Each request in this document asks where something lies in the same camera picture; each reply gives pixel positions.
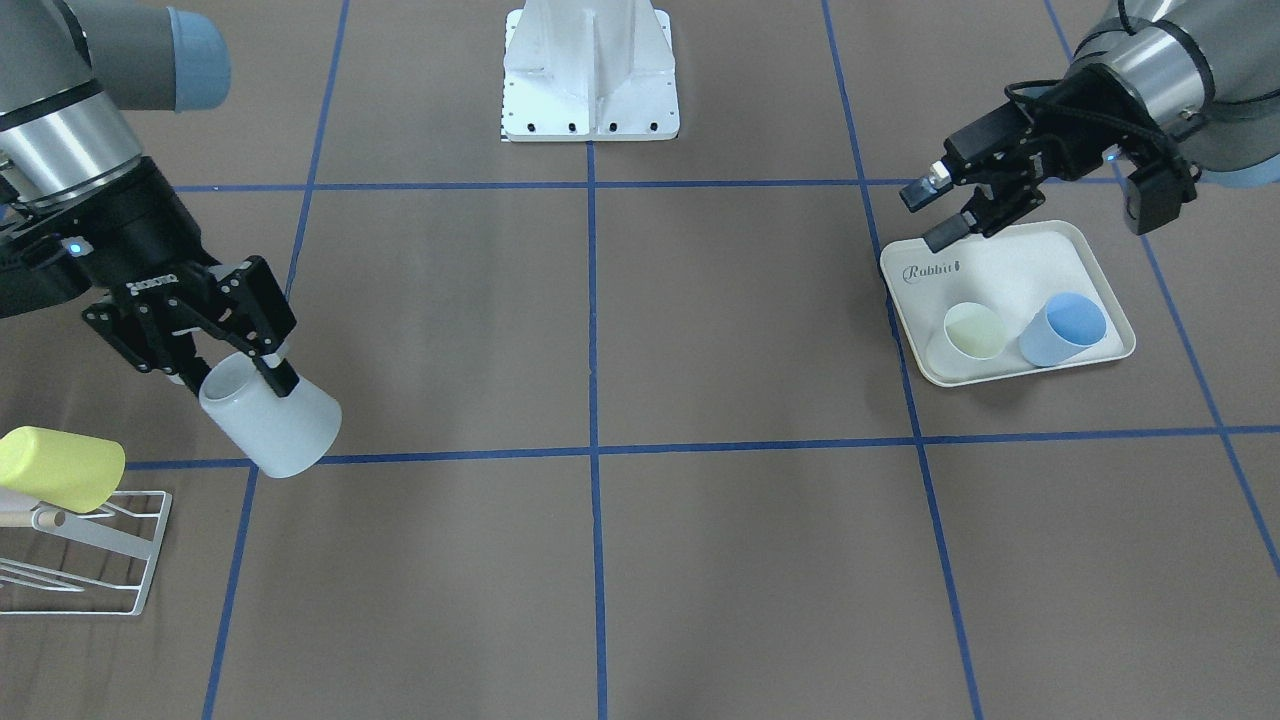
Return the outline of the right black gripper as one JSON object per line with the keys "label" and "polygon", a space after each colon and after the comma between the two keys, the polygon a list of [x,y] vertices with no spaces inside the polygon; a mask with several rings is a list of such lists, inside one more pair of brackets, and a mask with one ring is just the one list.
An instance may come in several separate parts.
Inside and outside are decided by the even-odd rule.
{"label": "right black gripper", "polygon": [[211,372],[191,337],[201,331],[248,356],[276,397],[294,392],[301,377],[284,346],[297,320],[266,260],[212,258],[152,159],[59,208],[19,204],[15,176],[5,163],[3,202],[15,215],[3,223],[4,316],[99,288],[84,322],[136,370],[163,372],[198,396]]}

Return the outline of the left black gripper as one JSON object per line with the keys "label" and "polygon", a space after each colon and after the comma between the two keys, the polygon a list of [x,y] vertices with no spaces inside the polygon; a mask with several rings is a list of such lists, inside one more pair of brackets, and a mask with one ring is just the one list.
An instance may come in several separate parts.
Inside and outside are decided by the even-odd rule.
{"label": "left black gripper", "polygon": [[1151,117],[1103,65],[1060,81],[1025,81],[1005,90],[1004,105],[951,133],[942,161],[906,183],[899,197],[920,211],[955,186],[975,191],[960,213],[922,238],[943,252],[968,236],[993,236],[1038,208],[1048,178],[1078,181],[1098,169],[1112,146],[1151,146]]}

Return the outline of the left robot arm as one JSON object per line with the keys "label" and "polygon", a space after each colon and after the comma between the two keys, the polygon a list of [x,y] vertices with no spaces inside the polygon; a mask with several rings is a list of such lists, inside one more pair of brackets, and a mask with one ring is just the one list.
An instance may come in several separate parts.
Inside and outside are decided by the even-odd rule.
{"label": "left robot arm", "polygon": [[1277,50],[1275,1],[1114,1],[1062,77],[1007,85],[1004,104],[950,135],[900,197],[919,211],[973,187],[924,233],[940,252],[1023,219],[1044,202],[1046,181],[1121,158],[1126,225],[1147,234],[1176,220],[1199,183],[1277,181]]}

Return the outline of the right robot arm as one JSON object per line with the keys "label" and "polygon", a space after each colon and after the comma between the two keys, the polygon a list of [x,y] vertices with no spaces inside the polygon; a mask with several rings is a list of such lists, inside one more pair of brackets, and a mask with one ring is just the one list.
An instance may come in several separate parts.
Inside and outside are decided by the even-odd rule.
{"label": "right robot arm", "polygon": [[3,4],[4,316],[92,288],[86,323],[137,372],[198,393],[204,332],[243,354],[278,397],[296,316],[266,260],[220,263],[125,111],[202,111],[230,90],[207,17],[134,1]]}

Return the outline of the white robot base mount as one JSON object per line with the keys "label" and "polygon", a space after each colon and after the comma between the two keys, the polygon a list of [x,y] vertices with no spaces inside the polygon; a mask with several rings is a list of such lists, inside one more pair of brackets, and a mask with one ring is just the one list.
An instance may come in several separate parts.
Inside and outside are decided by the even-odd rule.
{"label": "white robot base mount", "polygon": [[677,138],[669,14],[649,1],[526,1],[504,22],[500,137],[516,143]]}

